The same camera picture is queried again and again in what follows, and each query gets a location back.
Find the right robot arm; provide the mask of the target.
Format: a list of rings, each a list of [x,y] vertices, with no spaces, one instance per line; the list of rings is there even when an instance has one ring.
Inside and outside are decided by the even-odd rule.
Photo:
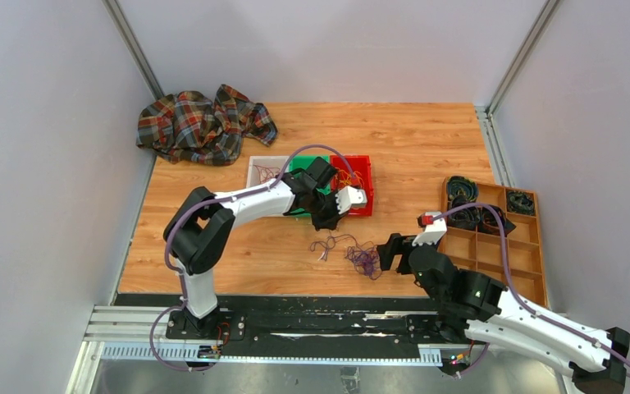
[[[622,328],[574,322],[493,277],[456,267],[436,245],[419,244],[411,236],[393,233],[376,251],[384,271],[395,256],[401,258],[398,273],[413,275],[431,299],[443,340],[485,342],[532,358],[570,378],[583,393],[624,391],[630,334]]]

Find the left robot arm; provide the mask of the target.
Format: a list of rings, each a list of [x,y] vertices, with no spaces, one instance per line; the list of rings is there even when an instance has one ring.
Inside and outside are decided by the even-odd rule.
[[[260,218],[305,212],[315,230],[334,230],[350,210],[367,204],[365,190],[358,184],[323,193],[336,173],[329,162],[317,158],[305,169],[281,172],[268,182],[242,190],[192,190],[163,233],[164,259],[180,276],[180,308],[188,316],[190,332],[199,339],[217,332],[213,269],[237,227]]]

